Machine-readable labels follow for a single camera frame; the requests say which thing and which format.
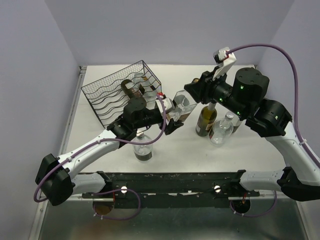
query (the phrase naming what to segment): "white table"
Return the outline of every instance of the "white table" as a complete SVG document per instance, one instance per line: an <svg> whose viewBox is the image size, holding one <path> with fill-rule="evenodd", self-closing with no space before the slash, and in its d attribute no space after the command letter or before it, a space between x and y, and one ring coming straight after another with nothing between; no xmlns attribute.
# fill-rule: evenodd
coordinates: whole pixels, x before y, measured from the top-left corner
<svg viewBox="0 0 320 240"><path fill-rule="evenodd" d="M83 85L108 76L126 65L88 66ZM149 65L162 83L162 92L173 98L193 78L199 78L205 71L211 71L212 65ZM238 69L252 65L236 65L228 72L227 83L234 81ZM220 148L215 148L206 137L199 137L195 132L199 113L204 106L198 104L185 121L183 127L171 135L154 143L153 157L147 162L139 162L131 145L111 152L88 167L83 172L126 172L126 173L183 173L183 172L236 172L271 171L285 167L283 157L265 139L242 124L229 141ZM227 109L217 104L218 118L224 117ZM67 152L85 144L98 136L103 127L95 116L84 94L81 92L76 107L74 121L67 144ZM154 125L146 132L152 139L159 134Z"/></svg>

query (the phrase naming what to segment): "gray floor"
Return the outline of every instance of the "gray floor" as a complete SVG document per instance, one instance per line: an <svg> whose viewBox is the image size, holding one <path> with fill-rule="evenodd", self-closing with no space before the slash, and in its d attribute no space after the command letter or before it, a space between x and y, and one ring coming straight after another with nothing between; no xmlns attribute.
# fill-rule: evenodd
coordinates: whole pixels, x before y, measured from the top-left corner
<svg viewBox="0 0 320 240"><path fill-rule="evenodd" d="M272 199L252 201L249 213L265 211ZM114 215L131 209L115 209ZM263 217L244 218L229 208L143 209L127 221L93 217L92 203L66 201L48 205L41 240L305 240L305 229L295 201L279 199L275 210Z"/></svg>

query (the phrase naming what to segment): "wire rack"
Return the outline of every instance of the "wire rack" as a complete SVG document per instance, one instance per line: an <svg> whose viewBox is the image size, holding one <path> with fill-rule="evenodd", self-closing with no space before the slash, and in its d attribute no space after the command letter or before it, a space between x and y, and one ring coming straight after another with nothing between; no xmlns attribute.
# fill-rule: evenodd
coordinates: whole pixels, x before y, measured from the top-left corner
<svg viewBox="0 0 320 240"><path fill-rule="evenodd" d="M123 113L123 109L129 101L129 97L121 89L121 82L126 79L133 81L136 74L140 74L141 77L148 80L148 85L142 85L139 81L135 81L134 86L139 85L140 89L144 88L143 97L147 102L146 107L153 109L156 101L154 93L162 91L161 82L143 60L81 88L104 128Z"/></svg>

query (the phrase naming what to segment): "gray wall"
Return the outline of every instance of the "gray wall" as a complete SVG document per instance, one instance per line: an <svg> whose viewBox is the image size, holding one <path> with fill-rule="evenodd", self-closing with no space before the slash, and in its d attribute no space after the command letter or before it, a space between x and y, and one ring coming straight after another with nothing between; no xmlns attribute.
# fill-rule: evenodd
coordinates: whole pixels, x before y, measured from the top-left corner
<svg viewBox="0 0 320 240"><path fill-rule="evenodd" d="M294 60L299 76L299 127L308 144L320 156L320 1L296 0L274 36L272 43L283 47ZM285 104L294 113L293 74L287 60L268 49L259 69L270 77L268 96ZM304 202L302 207L311 230L320 239L320 201Z"/></svg>
<svg viewBox="0 0 320 240"><path fill-rule="evenodd" d="M0 238L28 239L40 162L57 154L78 65L43 0L0 3Z"/></svg>
<svg viewBox="0 0 320 240"><path fill-rule="evenodd" d="M293 0L45 0L82 65L212 64L212 53L272 40ZM257 64L263 49L237 54Z"/></svg>

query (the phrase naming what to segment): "cable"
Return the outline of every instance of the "cable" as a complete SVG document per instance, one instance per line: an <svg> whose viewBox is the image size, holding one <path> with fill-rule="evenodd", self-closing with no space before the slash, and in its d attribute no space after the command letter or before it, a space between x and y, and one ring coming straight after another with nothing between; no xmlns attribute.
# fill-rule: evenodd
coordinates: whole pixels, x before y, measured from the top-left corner
<svg viewBox="0 0 320 240"><path fill-rule="evenodd" d="M313 154L311 149L308 147L308 145L306 145L306 141L302 137L300 130L299 130L299 125L298 125L298 102L299 102L298 101L299 100L298 73L297 73L297 68L296 68L294 61L289 56L289 54L285 50L283 50L281 47L279 47L277 45L273 45L273 44L268 44L268 43L252 43L252 44L238 46L238 47L235 47L235 48L227 51L226 54L228 56L229 54L232 54L238 50L251 48L251 47L267 47L267 48L272 48L272 49L278 50L289 61L290 66L292 68L293 80L294 80L294 118L293 118L294 121L293 121L293 126L294 126L296 135L297 135L303 149L306 151L306 153L309 155L309 157L312 159L312 161L318 166L318 168L320 168L320 162L319 162L318 157L315 154Z"/></svg>
<svg viewBox="0 0 320 240"><path fill-rule="evenodd" d="M165 105L164 105L164 102L163 100L161 99L161 97L157 94L156 97L158 98L158 100L160 101L160 104L161 104L161 107L162 107L162 117L163 117L163 123L162 123L162 129L161 129L161 132L159 133L159 135L149 141L149 142L132 142L132 141L128 141L128 140L124 140L124 139L118 139L118 138L102 138L100 139L100 141L95 141L95 142L92 142L90 144L88 144L87 146L83 147L82 149L80 149L79 151L75 152L74 154L72 154L70 157L68 157L67 159L65 159L64 161L62 161L61 163L59 163L57 166L55 166L53 169L51 169L43 178L42 180L39 182L38 186L36 187L35 189L35 192L33 194L33 200L36 202L36 203L41 203L41 202L44 202L46 201L48 198L43 198L43 199L38 199L37 196L38 196L38 192L40 191L42 185L45 183L45 181L51 176L52 173L54 173L57 169L59 169L62 165L66 164L67 162L69 162L71 159L75 158L77 155L79 155L80 153L82 153L83 151L87 150L88 148L91 148L92 146L96 145L96 144L99 144L99 143L102 143L102 142L121 142L121 143L125 143L125 144L132 144L132 145L140 145L140 146L143 146L143 145L150 145L150 144L153 144L155 143L156 141L158 141L162 134L164 134L165 132L165 129L166 129L166 108L165 108Z"/></svg>
<svg viewBox="0 0 320 240"><path fill-rule="evenodd" d="M256 214L256 215L245 215L244 213L239 213L239 212L236 212L235 208L234 208L234 203L232 201L230 201L230 208L233 212L233 214L236 214L238 216L241 216L241 217L245 217L245 218L258 218L258 217L261 217L261 216L264 216L268 213L270 213L273 209L275 209L276 205L277 205L277 202L278 202L278 197L277 197L277 191L274 191L274 201L273 201L273 204L272 206L265 212L263 213L260 213L260 214Z"/></svg>
<svg viewBox="0 0 320 240"><path fill-rule="evenodd" d="M135 191L133 191L131 189L125 189L125 190L123 190L123 189L115 189L115 190L112 190L112 191L91 193L91 194L93 194L93 195L105 195L105 194L111 194L111 193L120 192L120 191L129 191L129 192L133 193L136 196L136 198L138 199L138 207L137 207L136 212L134 214L132 214L131 216L128 216L128 217L119 217L119 218L118 217L112 217L112 216L99 215L96 212L96 206L93 205L93 211L94 211L94 215L93 216L94 217L98 216L101 219L119 220L119 221L133 219L135 216L137 216L141 211L141 199L140 199L138 193L136 193Z"/></svg>

